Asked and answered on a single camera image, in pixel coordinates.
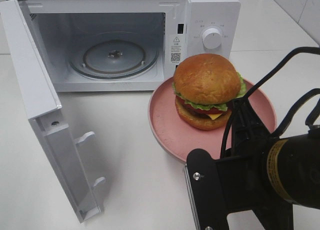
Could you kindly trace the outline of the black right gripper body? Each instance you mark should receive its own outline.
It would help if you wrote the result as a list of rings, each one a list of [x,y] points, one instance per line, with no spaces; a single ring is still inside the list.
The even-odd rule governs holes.
[[[231,147],[221,152],[217,163],[228,211],[252,210],[266,230],[292,230],[293,206],[275,192],[267,174],[269,148],[276,139],[248,100],[237,98],[229,105],[235,113]]]

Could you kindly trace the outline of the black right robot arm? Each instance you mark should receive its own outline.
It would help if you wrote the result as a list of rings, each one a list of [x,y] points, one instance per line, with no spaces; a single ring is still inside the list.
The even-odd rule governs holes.
[[[293,205],[320,207],[319,105],[305,120],[306,134],[282,137],[308,100],[301,97],[274,132],[248,101],[235,103],[232,145],[215,163],[228,213],[252,210],[266,230],[291,230]]]

